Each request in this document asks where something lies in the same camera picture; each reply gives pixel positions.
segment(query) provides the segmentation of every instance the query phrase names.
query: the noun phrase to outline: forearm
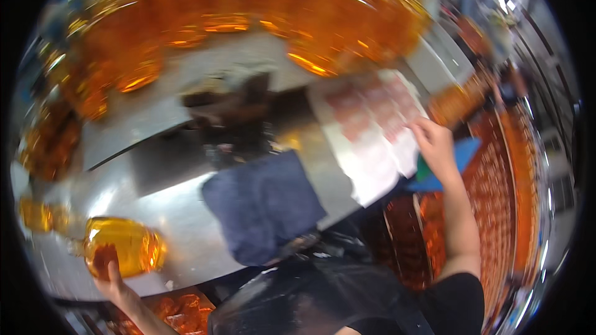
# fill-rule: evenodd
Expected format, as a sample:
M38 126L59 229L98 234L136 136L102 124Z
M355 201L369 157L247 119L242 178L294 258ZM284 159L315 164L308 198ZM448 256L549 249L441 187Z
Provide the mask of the forearm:
M480 235L464 182L454 171L442 184L446 264L441 276L469 272L480 277Z
M143 335L177 335L168 324L160 320L132 291L123 295L115 303L130 320L137 325Z

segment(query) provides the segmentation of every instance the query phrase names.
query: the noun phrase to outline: bottle neck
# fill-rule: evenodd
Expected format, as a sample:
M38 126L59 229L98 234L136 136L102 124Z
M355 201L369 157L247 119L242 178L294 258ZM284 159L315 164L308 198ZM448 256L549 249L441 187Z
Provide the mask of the bottle neck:
M85 255L85 245L82 239L66 238L66 249L69 255L82 257Z

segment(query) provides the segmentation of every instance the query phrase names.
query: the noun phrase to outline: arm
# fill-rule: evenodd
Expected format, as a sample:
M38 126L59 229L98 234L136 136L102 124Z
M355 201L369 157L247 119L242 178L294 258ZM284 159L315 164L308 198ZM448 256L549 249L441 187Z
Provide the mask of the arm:
M443 185L446 262L436 280L460 272L480 279L480 235L464 181L455 164L451 131L426 118L415 119L409 127L428 167Z
M109 281L95 279L97 289L137 325L144 335L178 335L168 324L160 320L141 298L122 281L117 261L108 264Z

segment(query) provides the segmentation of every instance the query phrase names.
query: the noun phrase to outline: metal surface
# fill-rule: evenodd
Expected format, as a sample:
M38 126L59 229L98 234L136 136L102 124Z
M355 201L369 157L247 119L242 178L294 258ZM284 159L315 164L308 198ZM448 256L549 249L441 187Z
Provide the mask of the metal surface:
M178 93L206 75L254 60L270 61L277 69L270 86L275 92L305 86L318 78L286 57L284 41L263 31L218 34L197 50L170 50L158 80L132 93L112 91L106 117L85 124L83 170L188 122L190 117Z
M297 149L328 213L318 224L325 229L357 210L358 204L350 197L350 180L338 167L306 98L298 93L291 100L273 124L279 141ZM74 164L68 179L52 186L34 182L33 191L46 202L69 205L73 237L82 238L85 220L98 216L130 218L157 228L168 247L163 269L128 280L139 295L146 296L242 269L228 253L219 222L201 199L201 186L213 174L200 134L179 130L150 138L92 171L81 171ZM104 300L84 260L68 254L64 237L50 233L30 238L32 261L49 294L78 301Z

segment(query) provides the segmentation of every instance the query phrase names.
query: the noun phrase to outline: dark blue towel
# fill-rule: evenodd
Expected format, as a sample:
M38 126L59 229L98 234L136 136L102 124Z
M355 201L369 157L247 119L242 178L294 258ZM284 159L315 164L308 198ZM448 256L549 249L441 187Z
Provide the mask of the dark blue towel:
M279 248L316 227L326 213L294 151L220 171L203 199L243 265L263 265Z

